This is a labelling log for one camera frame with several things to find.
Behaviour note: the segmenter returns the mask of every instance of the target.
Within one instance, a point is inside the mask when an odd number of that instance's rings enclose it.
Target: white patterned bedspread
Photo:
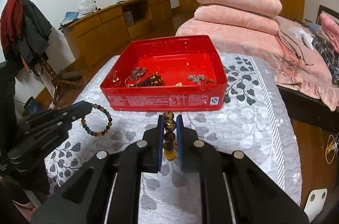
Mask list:
[[[228,77],[224,106],[219,111],[182,112],[186,127],[217,150],[241,150],[297,204],[301,198],[300,157],[296,137],[274,75],[257,57],[220,53]],[[51,192],[56,190],[97,151],[122,151],[156,127],[162,112],[114,111],[99,85],[118,56],[104,65],[75,102],[85,100],[106,108],[113,118],[109,133],[88,135],[80,120],[73,123],[69,138],[46,158]],[[86,116],[93,131],[102,131],[107,118],[99,111]],[[180,171],[178,159],[163,158],[161,172],[141,176],[139,223],[200,223],[199,175]]]

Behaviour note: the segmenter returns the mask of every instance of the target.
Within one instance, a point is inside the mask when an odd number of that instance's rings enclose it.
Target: bed frame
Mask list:
[[[320,24],[320,14],[327,13],[339,19],[339,13],[320,5],[316,23]],[[277,85],[291,119],[317,126],[328,132],[339,131],[339,107],[334,112],[321,101],[308,97],[297,90]]]

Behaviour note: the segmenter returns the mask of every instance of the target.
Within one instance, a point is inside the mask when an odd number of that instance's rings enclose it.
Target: wooden dresser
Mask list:
[[[124,12],[132,13],[128,27]],[[77,64],[91,67],[125,42],[172,17],[170,0],[128,0],[87,15],[63,28]]]

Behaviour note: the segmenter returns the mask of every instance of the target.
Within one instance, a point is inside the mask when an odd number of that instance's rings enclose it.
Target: plaid shirt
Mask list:
[[[332,83],[339,82],[339,53],[335,51],[332,44],[319,36],[315,36],[312,45],[324,59],[332,75]]]

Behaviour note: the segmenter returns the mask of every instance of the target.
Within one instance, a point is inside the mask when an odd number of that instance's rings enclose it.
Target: silver ring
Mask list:
[[[126,83],[126,82],[127,82],[127,80],[129,80],[129,79],[131,79],[131,76],[127,77],[126,80],[125,80],[125,85],[126,85],[127,87],[134,86],[135,84],[138,84],[139,82],[141,82],[141,78],[139,77],[139,81],[138,81],[138,82],[136,82],[136,83],[134,83],[134,84],[128,84],[128,83]]]

